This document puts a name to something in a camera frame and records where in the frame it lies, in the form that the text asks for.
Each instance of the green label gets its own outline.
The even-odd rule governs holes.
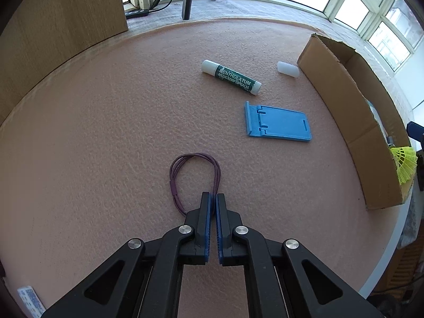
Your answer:
[[[250,92],[253,88],[253,85],[256,83],[256,80],[253,80],[243,74],[235,72],[230,68],[219,65],[215,71],[215,77],[220,78],[221,80],[231,82],[247,92]]]

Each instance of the felt fabric surface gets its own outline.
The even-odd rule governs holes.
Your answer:
[[[354,289],[378,263],[398,207],[365,209],[347,146],[295,64],[314,31],[257,20],[186,23],[83,53],[33,89],[0,129],[0,258],[12,294],[31,285],[51,306],[123,243],[184,222],[171,162],[204,152],[219,192],[265,238],[298,239]],[[262,83],[257,96],[201,72],[209,59]],[[246,135],[244,103],[302,111],[311,142]],[[186,209],[211,191],[192,159],[177,178]],[[247,317],[242,267],[184,268],[179,317]]]

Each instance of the metal rivet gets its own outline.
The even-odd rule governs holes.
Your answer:
[[[299,247],[299,242],[294,239],[289,239],[286,241],[286,246],[291,249],[295,249]]]
[[[141,240],[140,239],[131,239],[128,242],[128,247],[129,248],[139,248],[141,246]]]
[[[178,228],[179,232],[183,235],[186,235],[191,232],[191,227],[188,225],[183,225]]]
[[[247,232],[249,232],[249,229],[246,226],[236,227],[236,233],[239,235],[245,235]]]

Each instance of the yellow shuttlecock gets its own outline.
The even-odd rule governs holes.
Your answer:
[[[414,174],[417,167],[417,155],[412,147],[391,148],[396,162],[399,183],[406,183]]]

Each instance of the cardboard box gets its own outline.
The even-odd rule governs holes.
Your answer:
[[[404,203],[413,178],[399,184],[394,158],[365,98],[378,111],[396,147],[410,146],[410,141],[391,97],[368,63],[350,46],[317,34],[311,35],[297,63],[346,141],[367,208]]]

